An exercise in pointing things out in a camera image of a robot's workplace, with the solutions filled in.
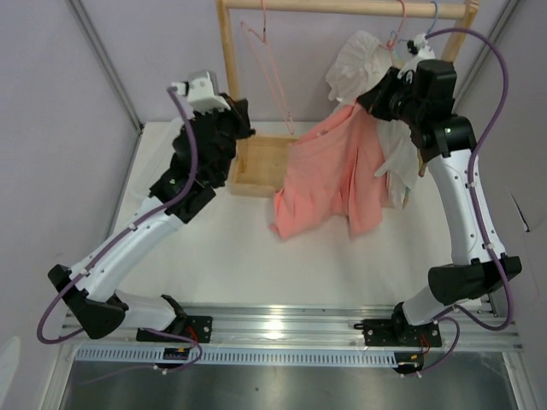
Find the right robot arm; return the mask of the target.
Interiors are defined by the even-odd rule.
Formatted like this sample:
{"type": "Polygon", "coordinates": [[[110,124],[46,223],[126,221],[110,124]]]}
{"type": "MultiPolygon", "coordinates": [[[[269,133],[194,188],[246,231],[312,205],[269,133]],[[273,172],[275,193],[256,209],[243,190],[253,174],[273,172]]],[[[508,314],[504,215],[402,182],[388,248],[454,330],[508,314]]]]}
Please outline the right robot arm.
{"type": "Polygon", "coordinates": [[[495,290],[509,290],[522,270],[509,256],[494,227],[480,183],[479,146],[469,119],[453,111],[456,71],[441,60],[418,62],[408,71],[391,67],[382,80],[357,98],[377,120],[400,120],[427,164],[449,227],[449,265],[430,268],[427,285],[401,302],[391,316],[391,337],[412,343],[421,326],[440,319],[461,302],[495,290]]]}

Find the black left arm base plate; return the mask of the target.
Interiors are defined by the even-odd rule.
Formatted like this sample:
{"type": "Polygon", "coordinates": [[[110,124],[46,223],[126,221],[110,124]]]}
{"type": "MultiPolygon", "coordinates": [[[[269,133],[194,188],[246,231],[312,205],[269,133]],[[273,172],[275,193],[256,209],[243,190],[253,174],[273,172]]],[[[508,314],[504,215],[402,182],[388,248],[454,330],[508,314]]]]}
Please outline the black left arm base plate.
{"type": "Polygon", "coordinates": [[[209,343],[213,330],[213,318],[211,316],[187,316],[186,319],[176,319],[166,330],[165,336],[159,335],[159,331],[138,329],[136,340],[138,342],[167,343],[180,342],[179,337],[186,337],[198,343],[209,343]]]}

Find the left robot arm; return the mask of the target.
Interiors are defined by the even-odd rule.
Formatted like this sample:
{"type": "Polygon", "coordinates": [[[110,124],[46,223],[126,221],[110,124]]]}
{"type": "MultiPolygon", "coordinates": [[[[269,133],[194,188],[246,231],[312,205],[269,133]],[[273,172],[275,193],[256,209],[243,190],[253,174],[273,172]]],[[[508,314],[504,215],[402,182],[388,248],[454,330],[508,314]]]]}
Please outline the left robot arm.
{"type": "Polygon", "coordinates": [[[187,315],[171,296],[134,296],[118,290],[127,274],[160,242],[188,224],[225,185],[239,140],[255,134],[247,99],[222,93],[204,109],[191,105],[173,142],[168,169],[150,187],[140,208],[121,231],[81,262],[55,265],[48,278],[56,300],[79,323],[79,333],[104,338],[119,328],[135,329],[139,341],[179,340],[187,315]]]}

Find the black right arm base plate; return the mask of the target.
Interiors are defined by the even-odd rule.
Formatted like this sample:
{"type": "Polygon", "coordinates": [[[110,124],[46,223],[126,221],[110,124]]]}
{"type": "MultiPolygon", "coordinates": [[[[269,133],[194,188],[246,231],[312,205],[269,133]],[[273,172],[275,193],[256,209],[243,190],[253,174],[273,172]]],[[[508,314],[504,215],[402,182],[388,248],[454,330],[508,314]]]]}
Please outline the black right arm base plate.
{"type": "Polygon", "coordinates": [[[440,348],[442,338],[438,325],[396,324],[392,319],[364,319],[353,324],[369,347],[440,348]]]}

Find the pink skirt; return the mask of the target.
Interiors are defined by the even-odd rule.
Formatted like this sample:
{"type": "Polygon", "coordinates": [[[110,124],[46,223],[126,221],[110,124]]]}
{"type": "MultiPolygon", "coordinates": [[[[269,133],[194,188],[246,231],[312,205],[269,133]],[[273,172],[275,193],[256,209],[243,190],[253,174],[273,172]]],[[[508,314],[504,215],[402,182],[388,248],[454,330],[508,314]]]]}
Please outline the pink skirt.
{"type": "Polygon", "coordinates": [[[376,119],[345,106],[288,149],[285,177],[273,198],[271,229],[283,240],[344,216],[352,237],[376,228],[387,202],[385,161],[376,119]]]}

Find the pink wire hanger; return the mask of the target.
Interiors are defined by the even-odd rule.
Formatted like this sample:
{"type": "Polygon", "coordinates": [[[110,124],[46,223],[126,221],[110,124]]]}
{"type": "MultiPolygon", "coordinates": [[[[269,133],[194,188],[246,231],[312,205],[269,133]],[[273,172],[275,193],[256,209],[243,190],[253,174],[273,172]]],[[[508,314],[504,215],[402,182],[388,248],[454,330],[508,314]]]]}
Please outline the pink wire hanger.
{"type": "Polygon", "coordinates": [[[285,89],[279,76],[279,70],[268,42],[266,2],[261,0],[260,5],[262,9],[262,29],[257,31],[243,20],[240,22],[240,28],[246,38],[250,50],[262,70],[262,74],[266,80],[270,94],[275,102],[281,119],[285,124],[285,128],[291,136],[294,136],[294,120],[287,103],[285,89]]]}

